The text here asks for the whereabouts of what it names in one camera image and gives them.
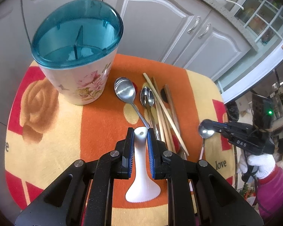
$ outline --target person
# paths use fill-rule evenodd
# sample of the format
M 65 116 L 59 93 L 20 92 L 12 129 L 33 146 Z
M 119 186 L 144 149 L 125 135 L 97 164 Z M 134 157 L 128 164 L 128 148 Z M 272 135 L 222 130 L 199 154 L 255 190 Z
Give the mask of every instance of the person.
M 283 205 L 283 169 L 278 167 L 272 155 L 250 155 L 247 157 L 250 166 L 258 166 L 255 173 L 258 181 L 257 201 L 259 213 L 264 222 L 269 221 L 274 213 Z M 239 169 L 246 173 L 248 168 L 242 153 Z

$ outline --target metal handle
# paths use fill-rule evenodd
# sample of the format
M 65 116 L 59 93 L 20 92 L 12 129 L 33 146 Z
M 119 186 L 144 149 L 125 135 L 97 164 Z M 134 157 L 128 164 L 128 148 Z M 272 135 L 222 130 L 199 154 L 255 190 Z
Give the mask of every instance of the metal handle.
M 196 22 L 195 22 L 195 25 L 194 25 L 191 29 L 189 29 L 189 30 L 187 31 L 188 34 L 190 34 L 191 31 L 193 31 L 193 30 L 196 29 L 197 25 L 199 24 L 199 21 L 200 21 L 200 16 L 197 17 Z
M 200 38 L 203 37 L 205 34 L 207 34 L 208 31 L 209 31 L 209 29 L 210 29 L 210 27 L 211 27 L 211 23 L 208 23 L 208 25 L 206 26 L 205 31 L 204 31 L 198 38 L 200 39 Z
M 199 160 L 202 160 L 202 157 L 203 157 L 203 153 L 204 153 L 204 144 L 205 144 L 205 139 L 202 139 L 202 147 L 201 147 L 201 151 L 200 151 Z
M 155 124 L 154 116 L 152 115 L 152 111 L 151 111 L 151 107 L 149 105 L 147 95 L 145 95 L 145 100 L 146 100 L 146 109 L 147 109 L 147 113 L 148 113 L 148 117 L 149 117 L 149 121 L 150 121 L 150 127 L 154 129 L 156 139 L 160 140 L 158 129 L 157 129 L 157 126 Z
M 141 115 L 141 113 L 139 112 L 138 108 L 135 106 L 135 104 L 131 104 L 133 106 L 133 108 L 135 109 L 136 113 L 138 114 L 139 118 L 142 120 L 144 126 L 146 128 L 150 128 L 150 125 L 148 124 L 148 122 L 144 119 L 144 117 Z

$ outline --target orange tablecloth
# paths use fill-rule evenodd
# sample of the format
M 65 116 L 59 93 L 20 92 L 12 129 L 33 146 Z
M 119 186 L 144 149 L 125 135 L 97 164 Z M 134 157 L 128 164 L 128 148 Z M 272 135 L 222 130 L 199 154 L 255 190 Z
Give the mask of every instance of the orange tablecloth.
M 140 90 L 147 85 L 143 72 L 149 77 L 155 76 L 160 89 L 164 84 L 169 85 L 180 132 L 190 154 L 188 160 L 197 161 L 202 144 L 197 133 L 199 122 L 206 118 L 226 121 L 221 95 L 207 77 L 172 65 L 118 54 L 100 98 L 77 106 L 65 101 L 34 61 L 19 86 L 6 134 L 6 181 L 21 209 L 73 161 L 96 160 L 125 138 L 128 127 L 143 126 L 132 106 L 120 101 L 113 88 L 120 76 L 132 80 L 137 87 L 135 104 L 145 115 L 139 101 Z M 216 169 L 218 163 L 226 161 L 226 166 L 218 166 L 218 171 L 233 183 L 234 153 L 226 139 L 216 134 L 207 140 L 205 157 Z M 167 225 L 166 181 L 156 181 L 161 194 L 154 200 L 129 203 L 125 193 L 134 178 L 133 167 L 131 179 L 114 182 L 112 225 Z

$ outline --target spoon handle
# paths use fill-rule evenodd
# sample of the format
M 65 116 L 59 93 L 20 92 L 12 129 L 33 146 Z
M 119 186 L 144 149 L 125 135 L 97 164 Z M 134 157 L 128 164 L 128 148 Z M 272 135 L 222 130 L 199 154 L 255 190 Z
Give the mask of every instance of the spoon handle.
M 135 106 L 135 104 L 131 104 L 131 105 L 132 105 L 133 108 L 135 109 L 135 111 L 136 111 L 136 113 L 138 114 L 138 116 L 141 118 L 141 120 L 142 120 L 144 126 L 149 129 L 149 128 L 150 128 L 150 125 L 149 125 L 148 122 L 144 119 L 144 117 L 141 115 L 141 113 L 139 113 L 138 108 Z
M 150 120 L 150 127 L 152 127 L 154 129 L 156 139 L 160 140 L 160 137 L 159 137 L 159 134 L 158 134 L 158 129 L 157 129 L 157 126 L 155 124 L 154 116 L 152 114 L 147 95 L 145 95 L 145 99 L 146 99 L 146 109 L 147 109 L 148 117 L 149 117 L 149 120 Z

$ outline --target white glove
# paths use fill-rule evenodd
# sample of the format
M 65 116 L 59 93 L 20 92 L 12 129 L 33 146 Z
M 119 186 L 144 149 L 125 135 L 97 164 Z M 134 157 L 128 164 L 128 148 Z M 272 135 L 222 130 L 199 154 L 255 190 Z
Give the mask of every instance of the white glove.
M 275 159 L 272 155 L 269 154 L 250 155 L 248 157 L 248 165 L 258 166 L 258 171 L 255 175 L 258 179 L 263 179 L 271 174 L 275 169 Z M 242 173 L 246 173 L 248 171 L 243 152 L 241 153 L 238 166 Z

